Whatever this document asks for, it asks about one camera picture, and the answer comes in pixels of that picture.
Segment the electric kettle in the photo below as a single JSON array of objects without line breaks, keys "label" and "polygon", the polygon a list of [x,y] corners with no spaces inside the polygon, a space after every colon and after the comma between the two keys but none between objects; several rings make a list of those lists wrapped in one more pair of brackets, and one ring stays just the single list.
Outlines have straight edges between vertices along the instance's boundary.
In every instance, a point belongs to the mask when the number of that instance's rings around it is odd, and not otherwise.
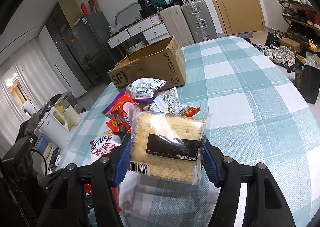
[{"label": "electric kettle", "polygon": [[[64,125],[53,116],[54,113],[61,118]],[[36,130],[40,130],[46,136],[46,139],[50,140],[59,149],[64,150],[68,147],[71,138],[68,123],[56,108],[52,107],[50,111],[44,115]]]}]

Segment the plaid tablecloth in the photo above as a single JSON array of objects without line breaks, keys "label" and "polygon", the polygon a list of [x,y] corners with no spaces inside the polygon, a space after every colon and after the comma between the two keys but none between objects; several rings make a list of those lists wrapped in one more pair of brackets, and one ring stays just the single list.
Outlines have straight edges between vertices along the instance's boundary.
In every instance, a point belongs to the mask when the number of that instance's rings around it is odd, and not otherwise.
[{"label": "plaid tablecloth", "polygon": [[[307,103],[286,76],[239,37],[183,48],[183,104],[213,114],[206,132],[212,145],[239,163],[264,162],[279,184],[298,227],[320,206],[320,131]],[[118,91],[110,84],[62,152],[62,166],[90,163],[89,142],[108,128],[101,112]],[[219,189],[204,173],[202,187],[127,172],[120,188],[124,226],[207,226]],[[246,184],[241,186],[235,226],[242,226]]]}]

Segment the black shopping bag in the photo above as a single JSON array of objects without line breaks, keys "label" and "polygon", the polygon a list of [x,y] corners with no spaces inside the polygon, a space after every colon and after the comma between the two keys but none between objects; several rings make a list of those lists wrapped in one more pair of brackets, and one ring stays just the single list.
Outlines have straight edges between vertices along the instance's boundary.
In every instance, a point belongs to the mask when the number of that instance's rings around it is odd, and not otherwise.
[{"label": "black shopping bag", "polygon": [[305,65],[302,76],[296,69],[296,87],[306,102],[315,104],[320,88],[320,70],[310,65]]}]

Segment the barcode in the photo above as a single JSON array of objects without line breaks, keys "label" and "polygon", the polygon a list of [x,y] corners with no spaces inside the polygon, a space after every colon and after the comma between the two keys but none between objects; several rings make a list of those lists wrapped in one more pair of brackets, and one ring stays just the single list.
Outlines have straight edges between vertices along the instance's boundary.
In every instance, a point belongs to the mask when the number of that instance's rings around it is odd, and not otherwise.
[{"label": "barcode", "polygon": [[130,170],[140,174],[148,174],[148,165],[137,162],[130,162]]}]

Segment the gray refrigerator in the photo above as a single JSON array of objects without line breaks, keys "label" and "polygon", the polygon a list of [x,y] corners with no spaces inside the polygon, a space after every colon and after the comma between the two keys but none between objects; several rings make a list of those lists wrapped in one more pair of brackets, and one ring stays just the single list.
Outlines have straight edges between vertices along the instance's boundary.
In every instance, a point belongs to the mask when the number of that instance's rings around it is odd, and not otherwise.
[{"label": "gray refrigerator", "polygon": [[123,59],[121,53],[111,49],[108,44],[110,25],[102,12],[84,15],[74,26],[72,33],[85,50],[87,65],[96,70],[102,80],[108,84],[111,79],[108,71]]}]

